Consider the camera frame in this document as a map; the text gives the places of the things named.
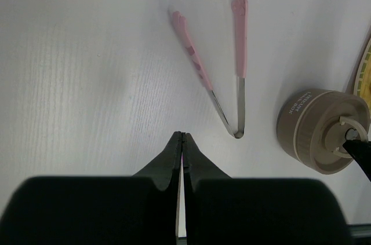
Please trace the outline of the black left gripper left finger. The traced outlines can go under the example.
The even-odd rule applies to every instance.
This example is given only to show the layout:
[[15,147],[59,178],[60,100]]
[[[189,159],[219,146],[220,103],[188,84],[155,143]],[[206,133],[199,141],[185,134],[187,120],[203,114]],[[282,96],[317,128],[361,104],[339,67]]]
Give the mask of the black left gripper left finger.
[[176,244],[181,132],[132,176],[38,176],[13,193],[2,244]]

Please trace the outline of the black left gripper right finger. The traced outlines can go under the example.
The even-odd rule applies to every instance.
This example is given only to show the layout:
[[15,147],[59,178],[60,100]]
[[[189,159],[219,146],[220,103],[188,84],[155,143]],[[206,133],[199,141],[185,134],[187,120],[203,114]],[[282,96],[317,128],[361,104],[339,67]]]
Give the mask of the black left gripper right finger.
[[231,178],[182,135],[188,244],[352,244],[327,186],[307,178]]

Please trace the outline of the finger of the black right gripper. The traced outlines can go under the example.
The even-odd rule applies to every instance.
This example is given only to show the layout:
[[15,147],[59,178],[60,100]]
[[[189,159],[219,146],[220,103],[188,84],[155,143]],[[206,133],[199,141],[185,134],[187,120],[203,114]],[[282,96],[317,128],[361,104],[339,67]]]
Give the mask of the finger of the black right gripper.
[[371,181],[370,141],[348,140],[343,144],[343,148],[357,162],[369,181]]

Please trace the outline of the taupe round lunch box lid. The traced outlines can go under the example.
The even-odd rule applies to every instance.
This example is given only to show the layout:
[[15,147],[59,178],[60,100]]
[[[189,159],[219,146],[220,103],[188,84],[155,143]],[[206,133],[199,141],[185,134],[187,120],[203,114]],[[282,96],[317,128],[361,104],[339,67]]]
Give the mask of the taupe round lunch box lid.
[[369,108],[364,99],[353,94],[309,89],[292,113],[297,115],[295,156],[319,173],[334,174],[352,162],[343,148],[348,133],[352,140],[369,141]]

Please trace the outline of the round steel lunch box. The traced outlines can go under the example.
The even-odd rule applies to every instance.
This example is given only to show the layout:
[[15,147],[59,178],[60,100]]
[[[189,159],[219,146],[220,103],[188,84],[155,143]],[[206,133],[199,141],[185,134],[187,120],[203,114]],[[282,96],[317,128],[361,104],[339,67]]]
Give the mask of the round steel lunch box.
[[277,137],[283,150],[301,163],[313,162],[325,123],[336,114],[332,109],[349,95],[324,89],[306,89],[290,97],[277,119]]

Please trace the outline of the pink cat paw tongs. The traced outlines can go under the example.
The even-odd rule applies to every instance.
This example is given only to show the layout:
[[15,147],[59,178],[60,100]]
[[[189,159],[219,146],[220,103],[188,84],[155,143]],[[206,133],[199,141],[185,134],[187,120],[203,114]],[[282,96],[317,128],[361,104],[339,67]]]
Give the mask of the pink cat paw tongs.
[[179,39],[182,47],[188,55],[195,72],[201,80],[204,88],[209,94],[214,107],[227,132],[234,138],[241,139],[245,134],[246,120],[246,98],[245,98],[245,79],[247,67],[247,36],[248,36],[248,0],[232,0],[231,10],[234,17],[234,40],[235,40],[235,59],[236,59],[236,76],[237,76],[237,131],[233,131],[230,123],[218,101],[214,92],[213,85],[209,79],[208,73],[203,65],[194,42],[188,32],[187,19],[179,12],[170,12],[170,20],[173,29]]

